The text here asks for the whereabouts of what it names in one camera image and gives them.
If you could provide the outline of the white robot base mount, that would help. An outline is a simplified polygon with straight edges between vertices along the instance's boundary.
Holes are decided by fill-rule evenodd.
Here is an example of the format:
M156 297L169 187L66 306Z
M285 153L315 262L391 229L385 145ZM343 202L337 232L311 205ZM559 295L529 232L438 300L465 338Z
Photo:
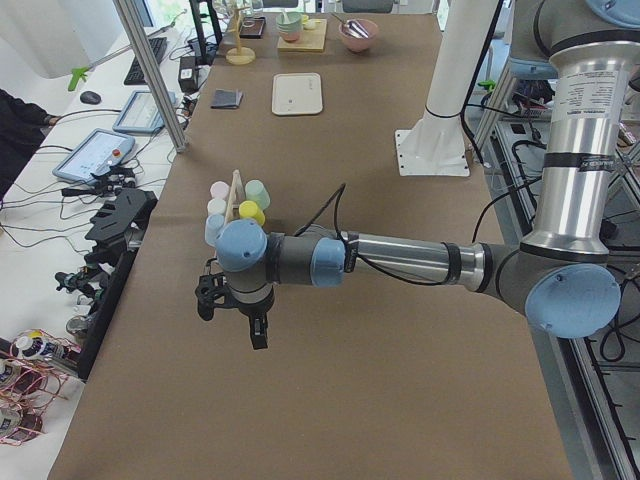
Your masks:
M410 130L398 130L396 157L402 176L467 177L461 114L501 11L491 0L450 4L424 114Z

